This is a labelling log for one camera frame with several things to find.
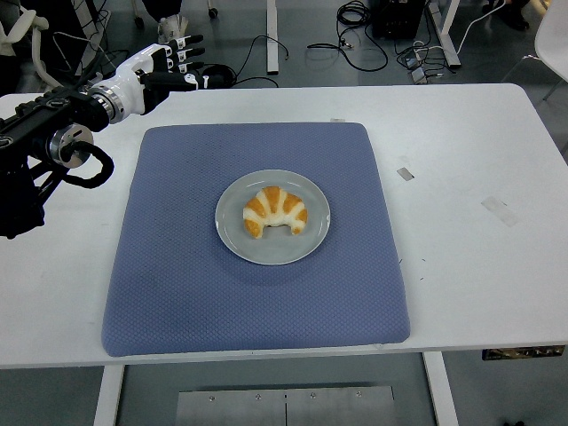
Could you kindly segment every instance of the metal plate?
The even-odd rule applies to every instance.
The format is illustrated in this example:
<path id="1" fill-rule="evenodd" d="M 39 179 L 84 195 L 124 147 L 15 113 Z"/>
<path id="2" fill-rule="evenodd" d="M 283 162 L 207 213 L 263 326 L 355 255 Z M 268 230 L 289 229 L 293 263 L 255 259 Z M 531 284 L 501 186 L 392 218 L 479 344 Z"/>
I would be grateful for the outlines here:
<path id="1" fill-rule="evenodd" d="M 396 426 L 390 386 L 180 392 L 176 426 Z"/>
<path id="2" fill-rule="evenodd" d="M 286 426 L 284 390 L 180 392 L 176 426 Z"/>

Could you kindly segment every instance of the gray floor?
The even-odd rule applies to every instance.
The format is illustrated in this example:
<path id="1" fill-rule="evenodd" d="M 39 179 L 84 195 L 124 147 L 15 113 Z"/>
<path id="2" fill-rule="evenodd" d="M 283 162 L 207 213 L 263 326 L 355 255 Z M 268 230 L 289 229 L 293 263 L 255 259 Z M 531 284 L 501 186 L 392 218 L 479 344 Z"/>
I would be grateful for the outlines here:
<path id="1" fill-rule="evenodd" d="M 188 33 L 205 36 L 203 60 L 239 69 L 252 40 L 265 32 L 264 2 L 213 0 L 212 3 L 219 10 L 216 20 L 209 19 L 205 0 L 184 2 L 183 14 L 190 20 Z M 375 73 L 353 69 L 331 51 L 306 49 L 310 43 L 335 42 L 335 12 L 342 3 L 336 0 L 278 2 L 279 39 L 288 47 L 289 59 L 284 60 L 280 50 L 280 74 L 271 78 L 280 87 L 411 84 L 407 71 L 395 60 L 392 41 L 379 41 L 389 63 L 385 69 Z M 461 0 L 450 32 L 456 46 L 469 23 L 480 16 L 483 3 L 481 0 Z M 107 28 L 108 50 L 129 49 L 133 53 L 155 42 L 155 23 L 141 4 L 139 10 L 146 23 L 144 30 L 135 27 L 130 2 L 108 0 L 105 8 L 112 12 Z M 542 101 L 542 97 L 559 80 L 544 64 L 525 59 L 515 72 L 509 73 L 524 55 L 534 55 L 534 37 L 544 12 L 540 0 L 532 0 L 526 6 L 525 17 L 531 23 L 531 29 L 525 33 L 509 29 L 496 17 L 474 24 L 460 54 L 462 66 L 455 70 L 455 74 L 448 70 L 436 71 L 443 75 L 430 78 L 429 83 L 498 83 L 506 77 L 507 82 L 525 89 L 550 135 L 562 147 L 568 142 L 568 123 L 565 120 L 568 117 L 568 84 L 561 85 L 548 101 Z M 432 44 L 437 44 L 433 31 L 431 38 Z M 355 46 L 349 55 L 356 64 L 379 67 L 384 63 L 383 56 L 361 30 L 349 34 L 347 39 Z M 429 39 L 425 20 L 422 20 L 416 39 L 424 42 Z M 409 45 L 408 41 L 401 41 L 397 48 L 400 51 Z M 432 51 L 431 57 L 441 58 L 440 52 Z M 259 40 L 240 79 L 266 76 L 265 67 L 264 43 Z M 40 86 L 35 84 L 33 70 L 26 68 L 19 91 L 37 91 Z M 272 86 L 273 83 L 266 80 L 253 80 L 236 86 L 235 90 Z M 563 402 L 568 397 L 568 388 L 564 380 L 564 358 L 484 363 L 480 356 L 480 351 L 445 355 L 461 424 L 497 426 L 505 421 L 519 420 L 524 420 L 528 426 L 566 424 L 563 421 Z M 411 367 L 405 372 L 404 365 L 409 359 L 412 360 L 408 364 Z M 0 424 L 92 424 L 101 371 L 101 368 L 95 367 L 0 371 Z M 289 376 L 288 371 L 293 371 L 293 374 Z M 193 389 L 196 383 L 218 389 L 230 388 L 244 384 L 246 378 L 251 379 L 249 384 L 256 386 L 288 385 L 291 382 L 390 381 L 390 385 L 397 386 L 403 394 L 406 392 L 407 401 L 414 402 L 410 403 L 414 411 L 401 414 L 401 424 L 413 424 L 408 419 L 417 412 L 427 420 L 414 424 L 431 424 L 431 409 L 423 405 L 429 401 L 423 392 L 420 360 L 412 356 L 221 363 L 202 367 L 133 367 L 126 375 L 121 423 L 171 424 L 172 402 L 164 396 Z M 146 422 L 134 420 L 141 418 L 141 413 L 150 413 Z M 153 421 L 158 414 L 164 415 L 167 422 Z"/>

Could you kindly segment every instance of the robotic hand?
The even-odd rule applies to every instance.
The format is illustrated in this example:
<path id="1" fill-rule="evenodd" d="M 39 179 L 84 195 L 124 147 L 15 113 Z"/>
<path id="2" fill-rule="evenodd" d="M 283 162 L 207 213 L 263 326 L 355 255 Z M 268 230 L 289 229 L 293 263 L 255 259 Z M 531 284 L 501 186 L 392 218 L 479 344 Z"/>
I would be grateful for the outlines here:
<path id="1" fill-rule="evenodd" d="M 203 67 L 191 58 L 205 52 L 189 47 L 203 39 L 192 35 L 153 44 L 123 62 L 114 77 L 93 85 L 87 93 L 57 88 L 16 108 L 0 119 L 0 235 L 9 239 L 44 221 L 43 205 L 61 181 L 86 188 L 104 184 L 112 175 L 112 159 L 93 145 L 92 131 L 147 114 L 171 91 L 222 87 L 219 77 L 191 74 Z M 90 155 L 102 169 L 89 179 L 69 176 Z M 39 160 L 31 169 L 28 157 Z M 50 173 L 40 186 L 35 180 Z"/>

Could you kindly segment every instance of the bitten croissant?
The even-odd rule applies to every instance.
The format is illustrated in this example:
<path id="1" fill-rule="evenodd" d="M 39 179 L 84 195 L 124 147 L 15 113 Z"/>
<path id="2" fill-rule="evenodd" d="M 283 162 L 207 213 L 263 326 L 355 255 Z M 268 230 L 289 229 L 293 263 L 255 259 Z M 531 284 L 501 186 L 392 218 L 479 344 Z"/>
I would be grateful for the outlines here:
<path id="1" fill-rule="evenodd" d="M 288 225 L 294 235 L 304 230 L 308 210 L 300 197 L 279 186 L 267 186 L 250 199 L 242 211 L 245 229 L 262 238 L 265 226 Z"/>

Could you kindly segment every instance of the tape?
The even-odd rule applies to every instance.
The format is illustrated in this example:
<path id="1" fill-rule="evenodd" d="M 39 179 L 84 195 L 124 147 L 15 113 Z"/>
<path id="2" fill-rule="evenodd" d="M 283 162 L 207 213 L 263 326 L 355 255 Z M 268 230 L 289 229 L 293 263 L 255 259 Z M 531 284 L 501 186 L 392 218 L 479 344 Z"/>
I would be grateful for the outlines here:
<path id="1" fill-rule="evenodd" d="M 408 171 L 408 169 L 406 167 L 403 167 L 402 169 L 398 169 L 397 173 L 403 178 L 405 179 L 406 182 L 408 182 L 411 179 L 414 179 L 414 175 L 412 173 L 410 173 Z"/>
<path id="2" fill-rule="evenodd" d="M 501 201 L 496 199 L 495 197 L 487 197 L 481 204 L 492 212 L 499 220 L 502 221 L 503 224 L 506 226 L 513 226 L 518 222 L 518 217 L 507 207 L 507 205 Z"/>

